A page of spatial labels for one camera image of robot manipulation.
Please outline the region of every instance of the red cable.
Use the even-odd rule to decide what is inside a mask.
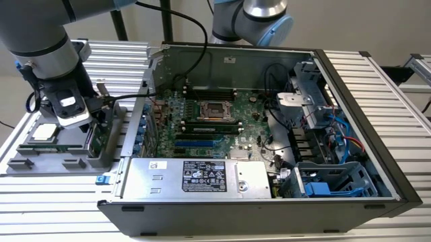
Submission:
[[[361,142],[357,139],[354,139],[353,137],[346,137],[346,136],[344,136],[344,139],[354,141],[361,146],[362,152],[365,152],[364,145],[361,144]]]
[[[304,124],[305,124],[305,121],[306,121],[306,118],[309,117],[309,115],[313,114],[314,111],[312,111],[305,117],[304,119],[301,120],[301,125],[298,127],[301,127]]]

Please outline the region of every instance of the metal bracket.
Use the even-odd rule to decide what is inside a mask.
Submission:
[[[424,82],[431,86],[431,67],[421,59],[414,59],[413,57],[409,58],[404,67],[409,67],[424,80]]]
[[[312,105],[312,99],[301,94],[281,92],[277,95],[278,102],[285,107],[301,107],[302,105]]]

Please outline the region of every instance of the black cable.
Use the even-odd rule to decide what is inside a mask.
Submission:
[[[274,119],[274,121],[286,129],[286,130],[289,130],[289,128],[288,128],[288,126],[285,125],[285,124],[282,124],[282,122],[276,118],[276,116],[273,115],[273,112],[270,111],[270,103],[268,104],[268,111],[269,111],[269,114],[270,114],[270,116],[272,116],[272,118]]]
[[[428,103],[425,104],[424,109],[421,110],[421,113],[424,113],[424,112],[428,110],[429,105],[431,105],[431,100],[429,100],[429,101],[428,101]]]
[[[213,15],[213,10],[212,10],[212,7],[210,7],[209,0],[206,0],[206,3],[208,3],[208,7],[209,7],[209,10],[210,10],[210,13],[212,13],[212,15]]]
[[[201,50],[201,53],[200,53],[200,56],[194,62],[194,64],[188,68],[188,70],[182,73],[182,74],[176,74],[173,76],[173,83],[176,83],[178,80],[181,80],[182,78],[186,78],[186,75],[190,73],[190,71],[196,68],[196,66],[198,65],[201,59],[202,59],[202,56],[205,54],[205,51],[206,51],[206,46],[208,46],[208,34],[206,34],[206,31],[204,29],[204,26],[201,25],[201,23],[194,20],[192,17],[173,11],[173,10],[169,10],[169,9],[164,9],[164,8],[160,8],[157,6],[153,6],[153,5],[149,5],[149,4],[144,4],[144,3],[140,3],[140,2],[136,2],[136,5],[137,6],[141,6],[144,8],[148,8],[148,9],[153,9],[153,10],[157,10],[157,11],[161,11],[161,12],[166,12],[169,14],[173,14],[184,19],[186,19],[188,21],[193,22],[201,29],[202,31],[202,34],[204,34],[204,44],[202,44],[202,50]]]
[[[289,79],[290,79],[288,69],[286,69],[286,67],[282,64],[280,64],[280,63],[272,63],[270,65],[268,65],[268,67],[265,68],[264,73],[262,73],[264,94],[266,93],[268,71],[269,71],[270,67],[274,67],[274,66],[282,67],[284,72],[285,72],[285,76],[288,78],[286,81],[289,81]]]
[[[282,149],[285,149],[285,148],[289,148],[290,146],[288,145],[288,146],[285,146],[285,147],[282,147],[282,148],[278,148],[278,149],[269,149],[266,146],[265,146],[265,143],[266,143],[266,141],[268,141],[268,139],[269,139],[269,137],[266,137],[265,138],[265,140],[262,141],[262,143],[261,143],[261,146],[268,150],[268,151],[278,151],[278,150],[282,150]]]
[[[117,97],[106,97],[105,102],[112,102],[112,101],[117,101],[120,99],[126,99],[126,98],[153,97],[153,96],[156,96],[156,93],[150,93],[150,94],[130,94],[130,95],[122,95],[122,96],[117,96]]]
[[[10,129],[14,129],[14,127],[12,125],[8,125],[8,124],[2,123],[1,121],[0,121],[0,124],[9,127]]]
[[[36,113],[40,110],[40,102],[41,102],[41,97],[40,97],[40,91],[37,87],[34,87],[30,84],[33,88],[33,92],[28,95],[28,98],[25,100],[25,110],[28,113]],[[32,110],[30,105],[32,105],[32,98],[34,97],[34,108]]]

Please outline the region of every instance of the warning label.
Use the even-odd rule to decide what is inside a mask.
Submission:
[[[184,192],[226,192],[224,161],[184,161]]]

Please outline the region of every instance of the power cable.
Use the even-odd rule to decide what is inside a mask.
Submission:
[[[10,129],[14,129],[14,127],[12,125],[8,125],[8,124],[2,123],[1,121],[0,121],[0,125],[3,125],[6,127],[9,127]]]
[[[213,15],[213,10],[212,10],[212,7],[210,7],[209,0],[206,0],[206,3],[208,3],[208,7],[209,7],[209,10],[210,10],[210,13],[212,13],[212,15]]]

